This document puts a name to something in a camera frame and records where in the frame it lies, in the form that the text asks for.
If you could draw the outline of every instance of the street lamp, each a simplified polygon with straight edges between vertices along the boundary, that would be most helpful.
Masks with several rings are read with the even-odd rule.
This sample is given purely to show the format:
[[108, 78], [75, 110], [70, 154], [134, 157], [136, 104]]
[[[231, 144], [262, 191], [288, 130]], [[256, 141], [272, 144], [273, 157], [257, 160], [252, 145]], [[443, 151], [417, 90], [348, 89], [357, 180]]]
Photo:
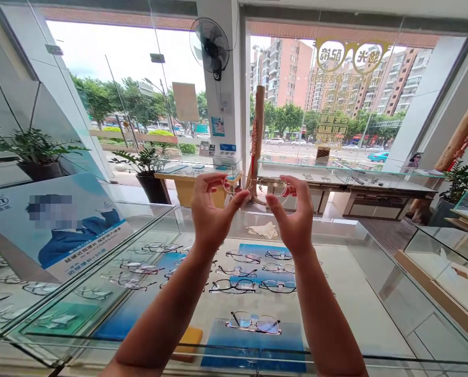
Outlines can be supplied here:
[[166, 110], [167, 110], [167, 113], [168, 113], [168, 127], [170, 128], [170, 131], [173, 133], [174, 136], [176, 136], [175, 134], [175, 128], [174, 128], [174, 124], [172, 123], [172, 116], [171, 116], [171, 106], [170, 106], [170, 103], [169, 103], [169, 100], [168, 100], [168, 96], [166, 95], [166, 93], [164, 92], [164, 85], [162, 84], [162, 80], [159, 79], [159, 82], [161, 83], [161, 88], [160, 89], [157, 85], [155, 85], [152, 81], [150, 81], [148, 78], [144, 78], [144, 80], [149, 83], [150, 85], [152, 85], [153, 87], [155, 87], [159, 92], [162, 93], [162, 95], [164, 96], [164, 101], [166, 102]]

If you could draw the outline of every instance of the sky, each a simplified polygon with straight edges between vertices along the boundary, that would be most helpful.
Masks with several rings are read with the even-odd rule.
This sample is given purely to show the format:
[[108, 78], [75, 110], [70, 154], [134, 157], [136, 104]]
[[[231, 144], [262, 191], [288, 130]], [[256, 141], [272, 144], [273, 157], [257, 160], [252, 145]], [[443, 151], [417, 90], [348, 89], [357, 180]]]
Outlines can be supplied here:
[[[162, 80], [168, 87], [183, 82], [195, 84], [196, 93], [205, 90], [203, 68], [191, 52], [192, 33], [58, 21], [47, 21], [47, 25], [63, 50], [66, 66], [77, 76], [112, 80], [110, 67], [118, 82], [127, 76], [138, 81], [146, 77], [159, 87]], [[313, 45], [312, 40], [303, 42]], [[254, 45], [267, 48], [271, 38], [251, 37], [251, 47]], [[166, 63], [152, 63], [151, 53], [164, 54]]]

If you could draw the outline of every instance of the potted plant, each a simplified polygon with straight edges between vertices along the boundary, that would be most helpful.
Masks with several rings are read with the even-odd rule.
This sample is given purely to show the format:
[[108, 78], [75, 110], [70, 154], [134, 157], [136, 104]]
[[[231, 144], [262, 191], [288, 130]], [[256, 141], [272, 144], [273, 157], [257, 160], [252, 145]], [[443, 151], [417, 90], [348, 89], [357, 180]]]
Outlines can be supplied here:
[[440, 200], [428, 224], [429, 226], [449, 227], [450, 223], [445, 218], [459, 217], [451, 209], [455, 207], [464, 192], [468, 190], [468, 165], [463, 165], [462, 160], [458, 160], [452, 169], [445, 172], [444, 175], [445, 180], [451, 184], [448, 190], [440, 193]]
[[18, 166], [34, 182], [45, 181], [64, 176], [58, 159], [68, 153], [89, 149], [72, 144], [80, 140], [54, 142], [51, 136], [41, 130], [32, 128], [31, 122], [27, 129], [14, 130], [11, 136], [0, 134], [0, 152], [12, 152], [19, 156]]
[[151, 203], [171, 204], [163, 182], [154, 177], [154, 174], [163, 170], [168, 163], [166, 147], [157, 148], [153, 142], [150, 142], [150, 146], [143, 148], [137, 156], [125, 151], [112, 153], [124, 159], [119, 160], [114, 157], [112, 163], [126, 163], [131, 166], [129, 170], [136, 172], [136, 178]]

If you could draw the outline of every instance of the plant pot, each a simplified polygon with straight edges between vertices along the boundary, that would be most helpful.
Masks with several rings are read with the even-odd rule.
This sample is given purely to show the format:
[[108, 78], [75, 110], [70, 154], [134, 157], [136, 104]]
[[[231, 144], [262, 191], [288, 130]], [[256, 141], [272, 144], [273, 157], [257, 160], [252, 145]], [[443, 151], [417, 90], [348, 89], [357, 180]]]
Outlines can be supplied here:
[[59, 162], [51, 162], [44, 165], [18, 162], [17, 164], [34, 182], [63, 177]]
[[454, 203], [450, 203], [443, 198], [438, 201], [437, 207], [434, 209], [433, 216], [428, 226], [441, 228], [455, 228], [450, 222], [445, 220], [446, 217], [459, 218], [457, 213], [451, 211], [455, 207]]
[[171, 204], [164, 182], [152, 175], [136, 176], [150, 203]]

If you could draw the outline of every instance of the blue suit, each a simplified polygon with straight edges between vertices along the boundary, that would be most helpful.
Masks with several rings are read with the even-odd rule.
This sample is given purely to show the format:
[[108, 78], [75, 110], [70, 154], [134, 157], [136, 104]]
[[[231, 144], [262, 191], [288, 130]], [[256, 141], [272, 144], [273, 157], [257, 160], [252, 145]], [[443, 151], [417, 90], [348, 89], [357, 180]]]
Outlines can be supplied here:
[[94, 240], [98, 234], [120, 221], [119, 214], [115, 209], [101, 213], [101, 215], [105, 219], [93, 216], [82, 220], [82, 228], [77, 229], [81, 233], [53, 229], [51, 240], [39, 252], [39, 263], [42, 267], [48, 267], [52, 261], [61, 256], [66, 258], [72, 249]]

